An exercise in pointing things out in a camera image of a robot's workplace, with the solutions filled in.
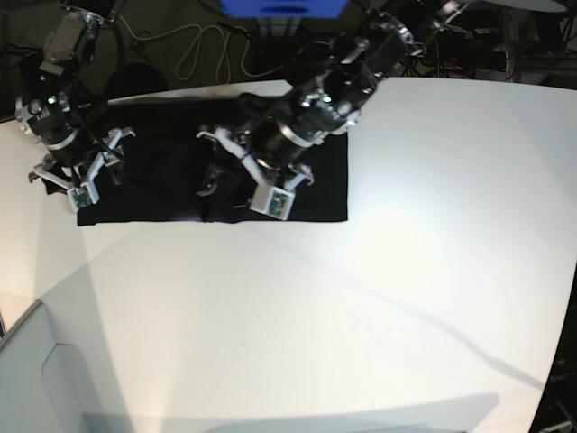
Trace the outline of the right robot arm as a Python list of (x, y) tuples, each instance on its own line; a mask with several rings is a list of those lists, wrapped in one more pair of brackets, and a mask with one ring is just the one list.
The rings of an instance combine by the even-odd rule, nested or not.
[[(60, 7), (64, 14), (45, 42), (27, 88), (15, 101), (14, 115), (21, 130), (47, 151), (29, 180), (42, 180), (48, 192), (65, 194), (79, 211), (98, 203), (96, 178), (101, 170), (111, 176), (118, 172), (124, 161), (121, 142), (134, 131), (116, 127), (98, 136), (93, 126), (124, 71), (124, 40), (115, 22), (114, 2), (62, 1)], [(112, 85), (94, 97), (83, 88), (81, 74), (94, 58), (103, 27), (114, 34), (117, 65)]]

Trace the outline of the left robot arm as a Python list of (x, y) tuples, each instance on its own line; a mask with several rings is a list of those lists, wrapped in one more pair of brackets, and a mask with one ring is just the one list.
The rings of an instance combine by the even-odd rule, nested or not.
[(215, 147), (197, 193), (206, 202), (207, 220), (289, 220), (301, 190), (316, 183), (307, 156), (358, 123), (380, 84), (399, 63), (421, 53), (423, 30), (411, 18), (373, 11), (283, 96), (239, 95), (242, 124), (219, 123), (197, 133)]

